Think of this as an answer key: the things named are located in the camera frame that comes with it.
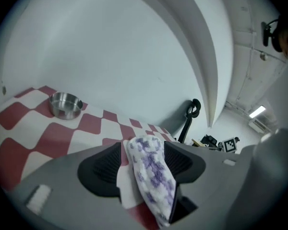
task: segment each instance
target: checkered tablecloth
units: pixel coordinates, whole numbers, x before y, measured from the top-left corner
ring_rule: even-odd
[[[163,128],[116,115],[85,104],[79,117],[61,120],[48,107],[56,90],[30,88],[0,107],[0,184],[12,190],[27,175],[47,161],[88,148],[121,142],[121,166],[117,186],[122,206],[148,229],[157,229],[156,220],[144,203],[126,153],[128,140],[155,135],[175,141]]]

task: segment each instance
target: metal bowl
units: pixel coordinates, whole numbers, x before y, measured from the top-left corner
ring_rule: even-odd
[[[49,102],[52,114],[66,120],[79,116],[83,107],[83,103],[78,97],[63,92],[54,93],[50,96]]]

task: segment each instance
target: white towel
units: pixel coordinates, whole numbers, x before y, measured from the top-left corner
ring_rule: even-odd
[[[169,226],[176,181],[164,161],[164,144],[152,135],[135,137],[128,143],[134,176],[140,193],[160,227]]]

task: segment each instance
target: air conditioner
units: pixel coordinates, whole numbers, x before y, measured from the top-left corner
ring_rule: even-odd
[[[260,134],[264,134],[267,130],[267,127],[256,119],[252,119],[249,122],[249,126]]]

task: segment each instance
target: white ceiling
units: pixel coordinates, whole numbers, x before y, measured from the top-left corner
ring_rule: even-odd
[[[278,11],[269,0],[223,0],[234,35],[234,68],[227,101],[250,113],[260,105],[266,111],[258,117],[269,128],[276,118],[264,93],[286,67],[286,59],[276,52],[271,42],[262,43],[261,22],[277,19]],[[260,58],[265,52],[267,61]]]

